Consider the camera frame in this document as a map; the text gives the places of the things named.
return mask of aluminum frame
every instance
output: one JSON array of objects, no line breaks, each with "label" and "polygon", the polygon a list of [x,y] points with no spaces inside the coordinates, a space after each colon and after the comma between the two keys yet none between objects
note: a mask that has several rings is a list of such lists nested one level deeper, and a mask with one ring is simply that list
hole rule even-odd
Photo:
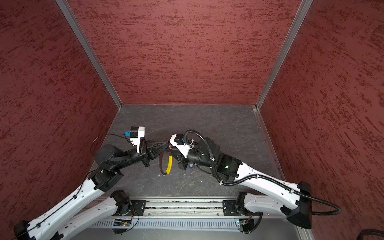
[{"label": "aluminum frame", "polygon": [[284,62],[285,57],[287,56],[289,49],[291,48],[291,45],[293,43],[293,40],[295,39],[297,32],[300,29],[301,24],[304,21],[305,16],[307,15],[307,12],[312,4],[312,0],[303,0],[300,3],[299,9],[297,10],[296,16],[293,19],[292,25],[288,31],[288,34],[285,38],[285,41],[283,43],[283,46],[281,47],[281,50],[279,52],[279,55],[277,56],[275,65],[273,66],[271,70],[271,74],[268,77],[268,80],[263,88],[262,93],[260,94],[259,99],[256,103],[256,108],[260,110],[261,106],[264,103],[264,100],[271,89],[271,86],[276,78],[276,75],[278,74],[281,65]]},{"label": "aluminum frame", "polygon": [[91,47],[91,44],[89,43],[87,37],[85,36],[83,30],[80,27],[79,22],[77,21],[75,15],[73,14],[73,11],[67,2],[67,0],[56,0],[57,5],[59,5],[59,8],[63,12],[65,18],[67,19],[69,25],[71,26],[73,32],[75,33],[77,39],[81,43],[81,45],[84,48],[84,51],[88,55],[89,59],[91,60],[93,66],[95,67],[97,73],[99,74],[101,80],[103,81],[105,87],[107,88],[109,94],[113,98],[113,101],[115,102],[116,106],[121,109],[122,102],[119,98],[119,95],[117,94],[115,88],[113,87],[111,81],[109,80],[109,77],[107,73],[105,72],[103,66],[101,65],[99,59],[97,58],[96,53],[94,52],[93,48]]}]

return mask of textured red wall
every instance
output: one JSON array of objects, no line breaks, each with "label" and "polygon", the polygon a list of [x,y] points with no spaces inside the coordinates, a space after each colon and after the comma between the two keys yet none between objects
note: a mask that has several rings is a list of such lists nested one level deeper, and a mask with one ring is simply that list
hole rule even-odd
[{"label": "textured red wall", "polygon": [[77,187],[117,108],[55,1],[0,3],[0,235]]},{"label": "textured red wall", "polygon": [[383,12],[383,1],[315,0],[262,106],[287,180],[343,208],[313,217],[317,239],[384,230]]},{"label": "textured red wall", "polygon": [[69,0],[125,104],[255,104],[301,0]]}]

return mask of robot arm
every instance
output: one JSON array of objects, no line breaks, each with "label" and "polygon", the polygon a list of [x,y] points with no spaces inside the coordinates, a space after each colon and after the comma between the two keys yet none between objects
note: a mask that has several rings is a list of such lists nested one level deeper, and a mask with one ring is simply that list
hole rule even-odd
[{"label": "robot arm", "polygon": [[90,172],[85,181],[64,200],[32,221],[21,221],[14,227],[18,240],[70,239],[94,222],[117,213],[130,211],[131,203],[123,191],[115,191],[105,202],[100,203],[73,218],[87,204],[111,189],[122,177],[120,169],[157,158],[168,148],[168,142],[146,141],[144,127],[131,128],[131,142],[137,145],[122,151],[113,145],[104,145],[95,155],[99,167]]},{"label": "robot arm", "polygon": [[[188,132],[197,135],[202,141],[197,143],[192,140],[189,143],[186,140]],[[179,168],[186,170],[189,164],[210,167],[212,172],[216,172],[220,184],[244,185],[274,199],[273,202],[261,203],[256,202],[252,194],[240,193],[236,206],[238,212],[247,215],[266,210],[266,212],[286,216],[288,221],[299,227],[311,228],[312,202],[294,194],[301,192],[310,195],[309,184],[290,183],[257,171],[239,159],[222,153],[220,147],[211,139],[203,137],[194,130],[188,130],[184,135],[174,134],[169,142],[173,147],[172,156],[179,160]]]},{"label": "robot arm", "polygon": [[[91,226],[96,221],[116,213],[133,212],[132,203],[123,191],[115,191],[111,197],[93,208],[78,214],[82,208],[111,189],[123,176],[120,169],[138,162],[146,167],[149,161],[160,153],[170,149],[170,153],[179,161],[179,168],[186,170],[189,164],[210,167],[213,177],[224,186],[245,185],[273,198],[257,199],[255,195],[241,192],[235,207],[239,214],[250,216],[255,212],[269,212],[286,216],[287,219],[303,228],[311,228],[312,200],[310,186],[285,182],[253,169],[244,162],[221,152],[220,147],[211,139],[204,138],[194,130],[172,135],[169,142],[154,142],[144,139],[144,127],[132,127],[131,142],[136,145],[128,151],[104,145],[95,155],[99,167],[90,172],[82,185],[68,197],[32,221],[21,221],[14,227],[18,240],[67,240]],[[187,135],[193,133],[202,140],[189,142]],[[322,200],[323,204],[336,208],[322,215],[335,215],[341,209]]]}]

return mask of yellow tool handle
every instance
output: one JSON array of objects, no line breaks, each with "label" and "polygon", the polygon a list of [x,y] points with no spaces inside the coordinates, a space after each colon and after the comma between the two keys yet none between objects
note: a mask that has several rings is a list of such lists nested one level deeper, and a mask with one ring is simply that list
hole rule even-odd
[{"label": "yellow tool handle", "polygon": [[170,169],[172,168],[172,156],[169,156],[168,158],[168,168],[167,168],[167,174],[170,173]]}]

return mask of wire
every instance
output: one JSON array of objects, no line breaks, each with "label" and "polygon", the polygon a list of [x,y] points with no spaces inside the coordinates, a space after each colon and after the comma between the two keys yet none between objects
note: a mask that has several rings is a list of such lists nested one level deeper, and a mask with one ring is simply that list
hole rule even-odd
[{"label": "wire", "polygon": [[260,222],[262,221],[262,218],[263,218],[263,212],[260,212],[260,217],[259,219],[257,220],[257,223],[255,224],[255,226],[252,228],[252,230],[250,230],[248,233],[251,233],[253,232],[260,224]]},{"label": "wire", "polygon": [[119,232],[119,234],[128,232],[129,230],[132,230],[134,227],[136,227],[137,223],[138,223],[139,220],[140,220],[140,215],[139,215],[136,211],[133,211],[133,212],[137,214],[137,217],[138,217],[137,222],[135,223],[135,225],[133,225],[133,227],[131,227],[130,229],[125,230],[124,232]]},{"label": "wire", "polygon": [[[132,206],[132,209],[131,209],[131,220],[129,220],[130,222],[132,222],[132,219],[133,219],[133,211],[134,211],[134,208],[133,208],[133,206]],[[124,223],[124,222],[126,222],[127,220],[125,220],[125,219],[120,219],[120,218],[116,218],[115,221],[120,221],[120,223],[121,223],[121,222]]]},{"label": "wire", "polygon": [[248,220],[246,222],[248,222],[253,216],[253,213],[249,216]]},{"label": "wire", "polygon": [[132,220],[132,218],[133,218],[133,211],[135,210],[135,208],[132,206],[132,209],[130,209],[129,211],[126,211],[126,212],[118,212],[118,213],[115,213],[114,215],[116,215],[116,214],[118,214],[118,215],[120,215],[120,216],[126,216],[126,214],[128,213],[128,212],[131,212],[131,220]]},{"label": "wire", "polygon": [[95,141],[99,138],[99,137],[102,137],[102,136],[106,136],[106,135],[113,135],[113,136],[116,136],[116,137],[121,137],[125,140],[127,140],[127,142],[132,146],[132,143],[131,141],[127,138],[127,136],[124,135],[124,137],[120,136],[120,135],[117,135],[117,134],[113,134],[113,133],[105,133],[105,134],[101,134],[100,136],[98,136],[97,138],[95,138],[95,140],[93,140],[91,146],[89,147],[89,152],[91,153],[92,156],[95,156],[93,153],[92,153],[92,148],[94,146],[94,143]]},{"label": "wire", "polygon": [[187,145],[190,145],[191,142],[188,142],[188,134],[195,134],[196,136],[198,136],[199,138],[201,138],[201,140],[204,142],[205,146],[207,147],[207,150],[208,150],[208,153],[209,153],[209,157],[214,160],[214,154],[212,152],[212,149],[211,149],[211,146],[209,146],[209,143],[207,142],[207,140],[204,138],[204,136],[202,134],[200,134],[198,131],[196,130],[193,130],[193,129],[190,129],[190,130],[187,130],[185,133],[184,133],[184,142],[185,144]]},{"label": "wire", "polygon": [[368,235],[384,237],[384,232],[376,229],[364,229],[359,233],[356,240],[363,240],[363,237]]},{"label": "wire", "polygon": [[52,215],[55,214],[58,210],[60,210],[63,206],[65,206],[66,204],[68,204],[72,199],[76,199],[76,198],[77,198],[77,195],[79,194],[79,192],[80,192],[80,190],[81,190],[81,188],[82,188],[82,186],[83,186],[83,183],[84,183],[85,179],[88,177],[88,175],[89,175],[90,173],[92,173],[92,172],[94,172],[94,171],[95,171],[95,170],[92,170],[92,171],[90,171],[89,173],[87,173],[87,174],[85,175],[85,178],[83,179],[83,181],[82,181],[82,183],[81,183],[81,185],[80,185],[80,187],[79,187],[79,190],[77,191],[77,193],[76,193],[75,195],[73,195],[73,196],[71,197],[70,200],[68,200],[66,203],[64,203],[63,205],[61,205],[58,209],[56,209],[53,213],[51,213],[50,215],[48,215],[48,216],[47,216],[45,219],[43,219],[41,222],[37,223],[36,226],[34,226],[33,228],[31,228],[30,230],[27,230],[27,229],[28,229],[28,227],[27,227],[26,229],[24,229],[24,230],[27,230],[27,231],[23,232],[22,234],[17,235],[16,237],[12,238],[11,240],[17,239],[18,237],[20,237],[20,236],[22,236],[22,235],[28,233],[29,231],[32,231],[32,230],[35,229],[36,227],[40,227],[41,224],[42,224],[43,222],[45,222],[45,220],[47,220],[50,216],[52,216]]},{"label": "wire", "polygon": [[198,169],[200,169],[201,171],[207,173],[207,174],[212,174],[212,172],[208,172],[208,171],[205,171],[204,169],[201,169],[201,168],[199,167],[199,165],[196,165],[196,167],[197,167]]},{"label": "wire", "polygon": [[312,212],[312,215],[320,215],[320,216],[329,216],[329,215],[337,215],[337,214],[340,214],[341,213],[341,208],[339,206],[337,206],[336,204],[334,203],[331,203],[329,201],[326,201],[326,200],[323,200],[323,199],[320,199],[320,198],[317,198],[317,197],[313,197],[313,196],[310,196],[310,195],[307,195],[307,194],[304,194],[302,192],[299,192],[299,191],[296,191],[288,186],[286,186],[285,184],[282,184],[280,183],[279,181],[271,178],[271,177],[268,177],[268,176],[265,176],[265,175],[260,175],[260,174],[251,174],[251,175],[248,175],[242,179],[239,179],[237,181],[234,181],[234,182],[222,182],[222,180],[220,180],[219,176],[217,175],[217,169],[216,169],[216,165],[215,163],[212,161],[211,163],[211,169],[212,169],[212,175],[216,178],[216,180],[218,182],[221,183],[221,185],[224,185],[224,186],[227,186],[227,187],[231,187],[231,186],[235,186],[237,184],[240,184],[242,182],[245,182],[249,179],[252,179],[252,178],[261,178],[261,179],[265,179],[265,180],[268,180],[276,185],[279,185],[280,187],[284,188],[285,190],[288,190],[288,191],[293,191],[294,194],[296,195],[299,195],[301,197],[305,197],[307,199],[310,199],[310,200],[313,200],[313,201],[316,201],[316,202],[319,202],[321,204],[324,204],[324,205],[327,205],[327,206],[330,206],[330,207],[333,207],[335,210],[333,211],[327,211],[327,212]]}]

